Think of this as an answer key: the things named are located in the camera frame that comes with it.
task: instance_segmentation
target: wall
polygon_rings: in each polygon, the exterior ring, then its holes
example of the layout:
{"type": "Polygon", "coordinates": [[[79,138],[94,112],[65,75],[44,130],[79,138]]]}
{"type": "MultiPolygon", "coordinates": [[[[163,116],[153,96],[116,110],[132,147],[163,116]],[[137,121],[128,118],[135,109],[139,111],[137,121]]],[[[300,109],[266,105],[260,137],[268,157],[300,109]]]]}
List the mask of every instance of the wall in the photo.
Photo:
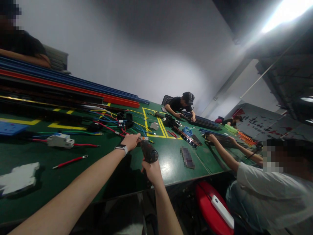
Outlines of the wall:
{"type": "Polygon", "coordinates": [[[313,141],[313,127],[302,124],[286,115],[280,115],[257,106],[244,103],[235,106],[226,118],[241,115],[239,130],[259,141],[269,138],[295,138],[313,141]]]}
{"type": "Polygon", "coordinates": [[[242,99],[240,98],[260,77],[255,67],[258,62],[256,59],[252,60],[237,77],[234,77],[227,86],[224,86],[216,94],[217,100],[213,100],[209,104],[202,116],[210,120],[215,120],[218,116],[225,117],[241,100],[272,112],[277,111],[279,109],[278,101],[263,78],[242,99]]]}
{"type": "Polygon", "coordinates": [[[69,53],[74,76],[161,103],[195,94],[200,114],[244,56],[211,0],[19,0],[19,24],[69,53]]]}

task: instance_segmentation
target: cordless drill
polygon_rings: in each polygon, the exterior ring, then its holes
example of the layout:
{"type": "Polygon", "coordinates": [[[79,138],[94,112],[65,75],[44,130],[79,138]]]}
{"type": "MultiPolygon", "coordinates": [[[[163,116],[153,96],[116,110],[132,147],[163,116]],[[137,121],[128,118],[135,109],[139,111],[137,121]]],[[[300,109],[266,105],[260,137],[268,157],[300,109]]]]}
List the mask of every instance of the cordless drill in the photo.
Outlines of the cordless drill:
{"type": "MultiPolygon", "coordinates": [[[[141,150],[142,150],[145,162],[154,163],[157,161],[157,159],[159,158],[159,154],[147,140],[142,140],[140,142],[140,146],[141,146],[141,150]]],[[[144,174],[144,178],[147,183],[147,186],[151,187],[152,183],[148,179],[147,172],[145,169],[143,169],[143,174],[144,174]]]]}

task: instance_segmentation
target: red stool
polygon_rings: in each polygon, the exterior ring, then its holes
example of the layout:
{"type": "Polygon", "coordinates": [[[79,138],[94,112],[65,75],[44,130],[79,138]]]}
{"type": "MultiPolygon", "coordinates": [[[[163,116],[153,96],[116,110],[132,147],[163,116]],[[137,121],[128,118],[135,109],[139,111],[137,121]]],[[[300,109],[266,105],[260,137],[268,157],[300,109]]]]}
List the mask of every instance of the red stool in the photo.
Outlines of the red stool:
{"type": "Polygon", "coordinates": [[[227,225],[223,217],[211,203],[210,197],[212,198],[215,195],[229,212],[226,202],[216,189],[208,182],[202,181],[196,184],[195,191],[201,214],[211,230],[217,235],[233,235],[234,230],[227,225]]]}

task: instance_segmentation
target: wristwatch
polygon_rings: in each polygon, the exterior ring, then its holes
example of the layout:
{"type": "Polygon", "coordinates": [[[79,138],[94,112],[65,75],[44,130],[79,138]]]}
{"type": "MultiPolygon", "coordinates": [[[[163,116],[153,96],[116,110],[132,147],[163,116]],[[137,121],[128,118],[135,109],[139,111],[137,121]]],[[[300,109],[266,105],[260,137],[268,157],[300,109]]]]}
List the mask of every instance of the wristwatch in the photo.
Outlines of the wristwatch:
{"type": "Polygon", "coordinates": [[[116,146],[114,149],[123,149],[123,150],[125,150],[125,155],[124,155],[124,157],[125,157],[126,154],[128,153],[128,149],[127,149],[127,146],[126,146],[126,145],[118,145],[118,146],[116,146]]]}

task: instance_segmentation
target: ceiling light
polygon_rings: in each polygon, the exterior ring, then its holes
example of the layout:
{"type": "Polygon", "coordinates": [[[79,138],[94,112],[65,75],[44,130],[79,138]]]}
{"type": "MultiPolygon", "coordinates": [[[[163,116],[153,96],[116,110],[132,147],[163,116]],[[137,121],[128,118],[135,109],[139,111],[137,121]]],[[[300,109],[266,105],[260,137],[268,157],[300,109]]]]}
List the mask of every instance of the ceiling light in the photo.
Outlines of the ceiling light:
{"type": "Polygon", "coordinates": [[[288,22],[301,16],[313,5],[312,0],[283,0],[273,16],[262,29],[262,33],[271,31],[283,22],[288,22]]]}
{"type": "Polygon", "coordinates": [[[302,100],[307,101],[307,102],[312,102],[313,103],[313,96],[308,97],[301,97],[302,100]]]}

